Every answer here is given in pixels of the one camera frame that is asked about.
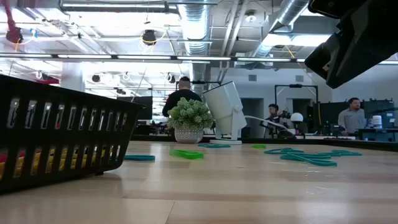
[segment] wooden table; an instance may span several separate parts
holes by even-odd
[[[326,152],[336,147],[267,145]],[[205,153],[170,157],[170,149]],[[249,144],[207,149],[131,142],[125,161],[103,176],[0,196],[2,224],[398,223],[398,154],[350,149],[338,167],[283,161]]]

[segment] desk lamp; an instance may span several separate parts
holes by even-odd
[[[247,125],[246,118],[258,119],[286,129],[281,124],[243,115],[243,105],[233,82],[208,90],[203,96],[216,120],[216,139],[211,140],[211,144],[242,144],[242,141],[238,141],[238,134],[239,130]],[[222,134],[231,134],[231,139],[221,138]]]

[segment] man in black shirt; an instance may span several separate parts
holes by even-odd
[[[178,83],[179,90],[169,95],[169,98],[166,101],[166,105],[163,107],[163,116],[169,117],[167,113],[169,110],[173,109],[174,106],[177,106],[177,103],[184,97],[186,100],[197,100],[201,101],[201,98],[196,93],[192,92],[191,82],[188,77],[182,77]]]

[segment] potted plant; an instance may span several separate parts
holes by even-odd
[[[197,100],[187,101],[181,98],[168,114],[169,126],[175,129],[175,140],[180,143],[200,142],[203,138],[203,128],[213,125],[213,118],[206,104]]]

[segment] green leaves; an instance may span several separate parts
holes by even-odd
[[[213,125],[213,117],[206,104],[197,100],[187,101],[181,98],[168,114],[171,116],[169,125],[173,128],[203,129]]]

